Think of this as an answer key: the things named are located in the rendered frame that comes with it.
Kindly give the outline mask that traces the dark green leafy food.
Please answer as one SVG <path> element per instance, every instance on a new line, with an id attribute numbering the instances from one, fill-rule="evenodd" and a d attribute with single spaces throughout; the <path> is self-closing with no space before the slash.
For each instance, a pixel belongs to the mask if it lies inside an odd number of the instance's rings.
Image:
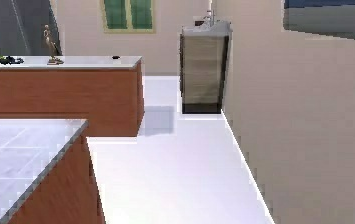
<path id="1" fill-rule="evenodd" d="M 0 64 L 22 64 L 24 60 L 22 58 L 14 58 L 12 56 L 0 56 Z"/>

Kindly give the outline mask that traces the grey sink cabinet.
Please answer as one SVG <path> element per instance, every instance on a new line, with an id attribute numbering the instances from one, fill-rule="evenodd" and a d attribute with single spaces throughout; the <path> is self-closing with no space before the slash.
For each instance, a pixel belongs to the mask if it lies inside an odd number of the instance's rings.
<path id="1" fill-rule="evenodd" d="M 220 114 L 232 29 L 229 21 L 184 27 L 180 34 L 183 114 Z"/>

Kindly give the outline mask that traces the silver faucet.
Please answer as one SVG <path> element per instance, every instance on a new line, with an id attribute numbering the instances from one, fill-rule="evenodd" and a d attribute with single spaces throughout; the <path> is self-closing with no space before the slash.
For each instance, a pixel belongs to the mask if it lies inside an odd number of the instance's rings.
<path id="1" fill-rule="evenodd" d="M 215 23 L 215 14 L 213 10 L 208 10 L 207 15 L 204 17 L 205 23 L 209 26 L 212 27 Z"/>

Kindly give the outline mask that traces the green framed window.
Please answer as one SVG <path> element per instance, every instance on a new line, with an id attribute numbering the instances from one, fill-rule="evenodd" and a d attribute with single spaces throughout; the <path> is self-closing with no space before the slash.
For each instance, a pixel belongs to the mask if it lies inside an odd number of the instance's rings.
<path id="1" fill-rule="evenodd" d="M 156 30 L 154 0 L 100 0 L 105 33 L 152 34 Z"/>

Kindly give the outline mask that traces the brown counter with white top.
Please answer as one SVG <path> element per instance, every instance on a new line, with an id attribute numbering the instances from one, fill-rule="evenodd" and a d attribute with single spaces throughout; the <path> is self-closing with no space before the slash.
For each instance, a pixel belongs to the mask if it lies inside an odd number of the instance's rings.
<path id="1" fill-rule="evenodd" d="M 90 137 L 135 137 L 144 116 L 140 56 L 25 56 L 0 63 L 0 118 L 86 119 Z"/>

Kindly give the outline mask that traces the bronze figure statue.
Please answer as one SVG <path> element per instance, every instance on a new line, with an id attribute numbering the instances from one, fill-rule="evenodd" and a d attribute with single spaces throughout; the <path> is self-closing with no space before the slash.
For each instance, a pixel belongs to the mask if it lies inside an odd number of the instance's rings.
<path id="1" fill-rule="evenodd" d="M 44 31 L 43 35 L 45 38 L 46 45 L 48 46 L 49 52 L 50 52 L 50 59 L 48 60 L 49 65 L 60 65 L 63 64 L 63 61 L 58 58 L 59 51 L 56 47 L 56 44 L 52 40 L 52 35 L 50 31 L 50 27 L 48 24 L 44 26 Z"/>

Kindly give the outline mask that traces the brown counter with grey tiled top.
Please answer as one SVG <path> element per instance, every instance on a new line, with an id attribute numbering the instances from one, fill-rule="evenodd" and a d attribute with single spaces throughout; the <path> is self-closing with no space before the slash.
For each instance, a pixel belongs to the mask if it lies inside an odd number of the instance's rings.
<path id="1" fill-rule="evenodd" d="M 0 224 L 106 224 L 86 119 L 0 119 Z"/>

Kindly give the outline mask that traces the dark grey fridge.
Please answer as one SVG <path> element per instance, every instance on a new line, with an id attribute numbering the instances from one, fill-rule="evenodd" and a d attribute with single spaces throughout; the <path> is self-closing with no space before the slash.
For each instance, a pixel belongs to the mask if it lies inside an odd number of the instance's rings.
<path id="1" fill-rule="evenodd" d="M 44 37 L 46 25 L 61 56 L 59 31 L 50 0 L 0 0 L 0 56 L 49 56 Z"/>

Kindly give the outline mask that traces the blue grey framed picture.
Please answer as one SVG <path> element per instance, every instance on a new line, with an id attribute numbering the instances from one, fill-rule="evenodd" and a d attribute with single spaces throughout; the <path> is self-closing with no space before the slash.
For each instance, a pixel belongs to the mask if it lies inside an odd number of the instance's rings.
<path id="1" fill-rule="evenodd" d="M 355 0 L 284 0 L 285 30 L 355 40 Z"/>

